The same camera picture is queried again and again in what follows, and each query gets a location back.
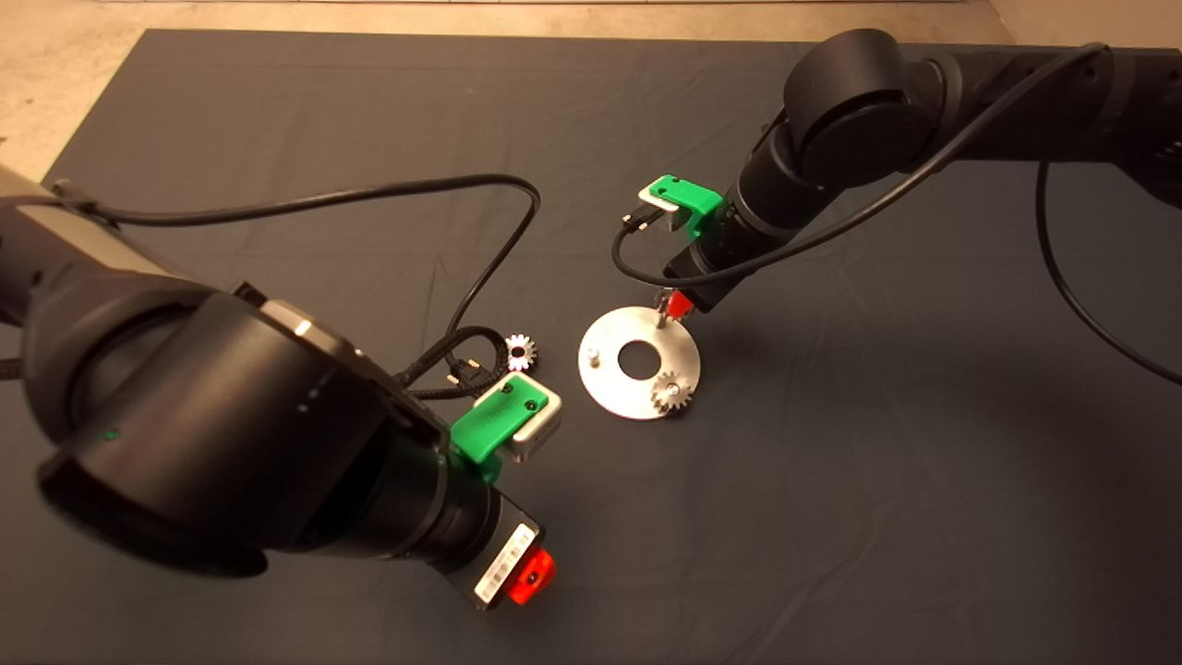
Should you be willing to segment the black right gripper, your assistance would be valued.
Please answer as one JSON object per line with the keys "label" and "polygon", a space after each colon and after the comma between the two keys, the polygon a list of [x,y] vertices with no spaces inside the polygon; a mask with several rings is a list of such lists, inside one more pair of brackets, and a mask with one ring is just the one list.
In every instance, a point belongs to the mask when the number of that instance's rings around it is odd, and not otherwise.
{"label": "black right gripper", "polygon": [[[675,254],[663,269],[663,278],[689,279],[709,276],[717,270],[733,268],[754,256],[751,228],[735,208],[726,208],[717,219],[691,241],[682,252]],[[709,314],[722,300],[742,282],[742,278],[714,279],[699,286],[680,287],[680,292],[667,295],[667,317],[682,320],[696,308],[701,314]]]}

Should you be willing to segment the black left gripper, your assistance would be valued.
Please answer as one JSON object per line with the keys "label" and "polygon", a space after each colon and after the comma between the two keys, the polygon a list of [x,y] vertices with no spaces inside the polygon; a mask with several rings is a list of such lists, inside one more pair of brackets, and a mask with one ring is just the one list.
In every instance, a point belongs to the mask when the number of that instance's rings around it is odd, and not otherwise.
{"label": "black left gripper", "polygon": [[558,563],[543,547],[545,527],[494,487],[476,535],[440,572],[474,609],[496,609],[504,601],[524,606],[557,576]]}

